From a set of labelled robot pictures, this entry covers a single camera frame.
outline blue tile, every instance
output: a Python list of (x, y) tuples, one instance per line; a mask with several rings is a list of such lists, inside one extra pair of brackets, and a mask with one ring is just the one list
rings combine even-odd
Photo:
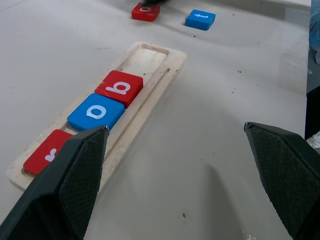
[(214, 23), (216, 15), (210, 12), (193, 10), (185, 20), (188, 27), (208, 30)]
[(67, 121), (79, 131), (101, 125), (111, 130), (124, 112), (122, 103), (93, 93), (68, 116)]

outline table surface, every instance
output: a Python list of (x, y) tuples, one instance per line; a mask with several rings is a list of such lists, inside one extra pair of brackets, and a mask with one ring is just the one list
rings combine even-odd
[[(85, 239), (291, 239), (266, 195), (245, 122), (304, 135), (310, 0), (0, 1), (0, 221), (22, 192), (7, 167), (136, 41), (187, 53)], [(183, 26), (199, 9), (210, 30)]]

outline wooden board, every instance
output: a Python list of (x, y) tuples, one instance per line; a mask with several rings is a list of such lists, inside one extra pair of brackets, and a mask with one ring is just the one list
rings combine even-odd
[[(186, 57), (184, 52), (178, 50), (137, 42), (110, 68), (110, 71), (118, 70), (143, 77), (143, 89), (110, 131), (99, 193), (112, 177), (165, 90), (179, 74)], [(95, 91), (106, 75), (91, 85), (10, 165), (7, 175), (14, 185), (23, 190), (29, 186), (34, 176), (25, 171), (23, 164), (53, 130), (78, 133), (69, 126), (67, 117)]]

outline red tile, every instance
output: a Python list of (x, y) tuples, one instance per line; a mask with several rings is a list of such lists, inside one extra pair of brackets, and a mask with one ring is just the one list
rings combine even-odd
[(55, 158), (70, 137), (70, 133), (54, 130), (24, 162), (23, 167), (31, 174), (37, 175)]
[(142, 77), (113, 70), (94, 92), (120, 102), (127, 108), (143, 87)]
[(144, 21), (153, 22), (156, 20), (160, 13), (159, 5), (146, 5), (143, 3), (138, 3), (137, 6), (132, 10), (132, 18)]

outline white table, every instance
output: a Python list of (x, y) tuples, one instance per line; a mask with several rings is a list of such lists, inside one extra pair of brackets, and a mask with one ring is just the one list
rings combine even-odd
[[(98, 200), (85, 239), (291, 239), (259, 179), (246, 121), (304, 135), (310, 0), (0, 1), (0, 219), (7, 167), (135, 41), (188, 54)], [(209, 31), (183, 26), (200, 9)]]

